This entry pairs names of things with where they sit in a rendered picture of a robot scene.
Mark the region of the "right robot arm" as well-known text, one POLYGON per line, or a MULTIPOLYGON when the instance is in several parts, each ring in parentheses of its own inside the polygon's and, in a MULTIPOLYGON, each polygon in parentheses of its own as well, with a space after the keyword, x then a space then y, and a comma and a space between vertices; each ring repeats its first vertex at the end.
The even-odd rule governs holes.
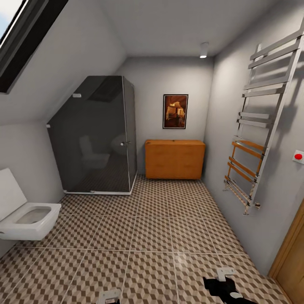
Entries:
POLYGON ((203 277, 204 286, 209 289, 211 296, 219 296, 224 304, 257 304, 244 298, 236 291, 234 281, 225 275, 236 275, 236 270, 232 267, 217 267, 215 270, 218 277, 216 279, 206 279, 203 277))

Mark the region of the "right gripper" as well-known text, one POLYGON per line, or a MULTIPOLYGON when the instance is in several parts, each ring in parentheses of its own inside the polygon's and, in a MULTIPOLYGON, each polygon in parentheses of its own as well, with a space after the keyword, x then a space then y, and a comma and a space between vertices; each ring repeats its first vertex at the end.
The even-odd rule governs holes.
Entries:
MULTIPOLYGON (((209 294, 211 296, 219 296, 221 299, 221 291, 224 287, 230 287, 232 290, 235 289, 235 284, 232 279, 226 279, 226 282, 220 282, 217 279, 206 279, 203 277, 204 286, 209 289, 209 294)), ((221 299, 222 300, 222 299, 221 299)))

